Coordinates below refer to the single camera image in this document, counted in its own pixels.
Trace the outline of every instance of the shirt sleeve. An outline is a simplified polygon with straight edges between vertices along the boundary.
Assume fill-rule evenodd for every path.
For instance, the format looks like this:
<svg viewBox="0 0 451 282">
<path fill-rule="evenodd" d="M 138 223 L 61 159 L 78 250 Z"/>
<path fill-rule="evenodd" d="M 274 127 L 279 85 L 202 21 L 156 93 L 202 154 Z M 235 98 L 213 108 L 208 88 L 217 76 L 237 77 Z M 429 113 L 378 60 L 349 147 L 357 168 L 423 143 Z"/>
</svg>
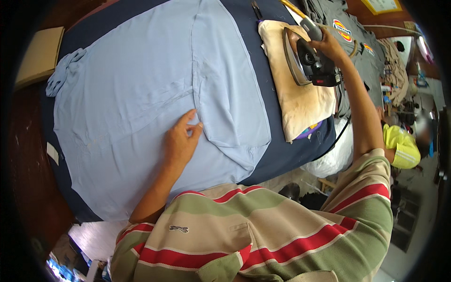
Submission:
<svg viewBox="0 0 451 282">
<path fill-rule="evenodd" d="M 346 257 L 341 263 L 345 272 L 366 269 L 371 277 L 387 254 L 393 228 L 389 177 L 383 149 L 374 149 L 339 176 L 337 188 L 321 209 L 357 221 L 343 237 L 346 247 L 340 252 Z"/>
<path fill-rule="evenodd" d="M 406 141 L 405 144 L 396 144 L 395 159 L 392 165 L 401 169 L 410 169 L 416 167 L 420 159 L 420 152 L 416 144 Z"/>
<path fill-rule="evenodd" d="M 129 223 L 119 232 L 111 260 L 111 279 L 113 281 L 133 280 L 139 256 L 154 226 L 154 224 L 146 222 L 133 225 Z"/>
</svg>

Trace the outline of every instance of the logo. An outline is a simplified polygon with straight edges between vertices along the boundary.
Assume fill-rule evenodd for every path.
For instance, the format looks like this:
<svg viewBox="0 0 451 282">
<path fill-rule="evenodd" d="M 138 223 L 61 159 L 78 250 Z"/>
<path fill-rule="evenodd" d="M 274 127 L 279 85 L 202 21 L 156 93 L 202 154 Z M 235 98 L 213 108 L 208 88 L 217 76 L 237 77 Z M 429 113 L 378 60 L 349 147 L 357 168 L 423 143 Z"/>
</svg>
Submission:
<svg viewBox="0 0 451 282">
<path fill-rule="evenodd" d="M 339 34 L 341 35 L 341 37 L 343 37 L 343 39 L 345 39 L 347 42 L 352 42 L 352 39 L 350 36 L 350 35 L 352 35 L 351 31 L 349 29 L 346 29 L 345 26 L 338 19 L 334 19 L 333 27 L 343 31 L 343 32 L 339 32 Z"/>
<path fill-rule="evenodd" d="M 178 230 L 182 233 L 188 233 L 189 232 L 189 228 L 188 227 L 180 227 L 180 226 L 174 226 L 174 225 L 170 225 L 169 226 L 169 231 L 174 231 L 174 230 Z"/>
<path fill-rule="evenodd" d="M 373 49 L 372 49 L 370 46 L 368 46 L 366 43 L 364 43 L 364 46 L 365 46 L 365 49 L 366 49 L 371 55 L 374 56 Z"/>
</svg>

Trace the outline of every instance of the floor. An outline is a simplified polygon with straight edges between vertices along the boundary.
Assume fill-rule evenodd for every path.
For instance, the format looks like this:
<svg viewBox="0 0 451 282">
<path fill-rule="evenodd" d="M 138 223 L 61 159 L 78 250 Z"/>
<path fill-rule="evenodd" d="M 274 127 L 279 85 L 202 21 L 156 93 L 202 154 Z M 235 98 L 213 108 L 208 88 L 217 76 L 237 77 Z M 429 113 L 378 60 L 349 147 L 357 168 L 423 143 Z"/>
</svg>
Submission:
<svg viewBox="0 0 451 282">
<path fill-rule="evenodd" d="M 297 183 L 301 187 L 300 196 L 314 193 L 315 189 L 312 186 L 321 188 L 321 183 L 314 175 L 300 168 L 262 182 L 259 185 L 274 192 L 279 192 L 283 186 L 290 182 Z M 80 226 L 72 226 L 69 236 L 91 260 L 106 261 L 108 257 L 113 255 L 116 237 L 126 224 L 127 221 L 85 222 Z"/>
</svg>

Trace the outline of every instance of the steam iron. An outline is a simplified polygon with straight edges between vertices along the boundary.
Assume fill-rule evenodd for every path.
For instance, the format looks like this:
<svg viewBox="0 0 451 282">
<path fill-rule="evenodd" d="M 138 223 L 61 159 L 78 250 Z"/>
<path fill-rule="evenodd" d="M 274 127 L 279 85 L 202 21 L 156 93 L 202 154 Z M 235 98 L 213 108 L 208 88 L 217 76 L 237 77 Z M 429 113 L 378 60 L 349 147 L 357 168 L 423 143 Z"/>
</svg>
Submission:
<svg viewBox="0 0 451 282">
<path fill-rule="evenodd" d="M 313 40 L 320 41 L 322 32 L 315 25 L 314 27 L 317 30 L 311 28 L 307 33 Z M 340 72 L 332 60 L 321 52 L 316 52 L 305 39 L 289 28 L 284 28 L 282 36 L 286 62 L 297 85 L 312 83 L 317 86 L 334 87 L 341 83 Z"/>
</svg>

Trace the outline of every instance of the clothing pile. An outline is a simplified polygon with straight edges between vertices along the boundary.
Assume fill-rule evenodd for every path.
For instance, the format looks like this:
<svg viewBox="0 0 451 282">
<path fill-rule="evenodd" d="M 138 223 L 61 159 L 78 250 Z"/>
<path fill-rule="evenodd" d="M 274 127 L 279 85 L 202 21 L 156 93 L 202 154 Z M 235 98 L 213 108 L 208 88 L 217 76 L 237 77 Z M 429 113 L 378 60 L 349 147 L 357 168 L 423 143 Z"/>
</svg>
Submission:
<svg viewBox="0 0 451 282">
<path fill-rule="evenodd" d="M 344 0 L 299 0 L 299 8 L 314 22 L 328 25 L 343 32 L 331 32 L 343 49 L 350 54 L 354 41 L 358 41 L 357 52 L 351 59 L 365 83 L 368 94 L 375 106 L 382 106 L 382 91 L 379 77 L 384 75 L 385 47 L 376 40 L 374 33 L 365 30 L 357 17 L 345 12 L 348 5 Z M 340 106 L 349 111 L 348 106 Z"/>
<path fill-rule="evenodd" d="M 203 134 L 169 200 L 240 182 L 271 141 L 247 48 L 219 0 L 170 0 L 123 22 L 61 59 L 46 94 L 72 189 L 107 221 L 129 218 L 165 132 L 190 109 Z"/>
</svg>

